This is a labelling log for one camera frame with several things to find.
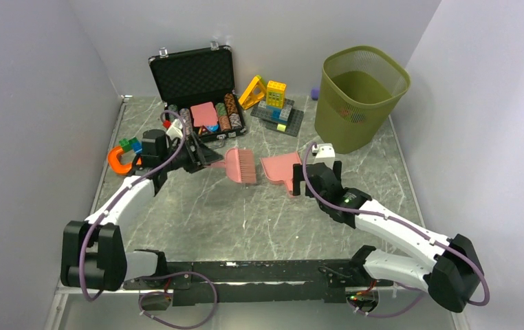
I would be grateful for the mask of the pink plastic dustpan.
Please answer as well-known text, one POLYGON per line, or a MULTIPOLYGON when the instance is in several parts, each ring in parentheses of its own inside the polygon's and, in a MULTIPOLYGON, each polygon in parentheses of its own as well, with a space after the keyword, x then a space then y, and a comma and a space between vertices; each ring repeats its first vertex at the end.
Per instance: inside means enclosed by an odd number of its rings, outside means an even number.
POLYGON ((300 165, 297 152, 262 157, 261 164, 266 178, 275 185, 284 185, 290 197, 293 197, 293 165, 300 165))

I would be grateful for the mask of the pink hand brush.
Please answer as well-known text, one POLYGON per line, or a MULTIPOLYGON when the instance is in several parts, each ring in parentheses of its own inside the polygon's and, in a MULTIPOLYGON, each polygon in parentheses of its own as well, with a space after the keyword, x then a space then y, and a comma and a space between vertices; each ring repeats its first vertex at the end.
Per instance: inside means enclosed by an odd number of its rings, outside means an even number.
POLYGON ((230 148, 223 160, 208 165, 209 168, 224 168, 226 176, 238 184, 256 184, 254 153, 247 148, 230 148))

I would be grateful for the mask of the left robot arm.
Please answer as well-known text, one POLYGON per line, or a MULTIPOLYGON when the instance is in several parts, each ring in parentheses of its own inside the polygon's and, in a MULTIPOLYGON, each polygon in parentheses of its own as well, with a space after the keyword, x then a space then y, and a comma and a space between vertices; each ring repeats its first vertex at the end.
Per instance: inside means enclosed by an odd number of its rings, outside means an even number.
POLYGON ((143 133, 141 151, 117 192, 95 213, 70 221, 63 230, 60 281, 66 287, 116 291, 125 282, 141 278, 152 289, 168 279, 163 251, 126 252, 125 231, 164 187, 168 174, 177 169, 196 173, 223 160, 194 133, 169 137, 162 129, 143 133))

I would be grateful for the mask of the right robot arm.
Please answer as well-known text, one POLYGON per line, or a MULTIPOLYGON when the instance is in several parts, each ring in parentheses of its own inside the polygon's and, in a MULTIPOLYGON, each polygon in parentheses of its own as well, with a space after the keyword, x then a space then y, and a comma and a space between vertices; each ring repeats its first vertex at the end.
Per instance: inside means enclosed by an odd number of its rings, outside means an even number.
POLYGON ((361 247, 349 261, 355 284, 393 281, 426 292, 438 305, 455 313, 461 313, 466 305, 483 307, 490 302, 485 273, 468 237, 427 230, 390 211, 371 195, 344 187, 340 165, 293 165, 293 194, 314 198, 335 222, 376 235, 403 252, 399 256, 373 246, 361 247))

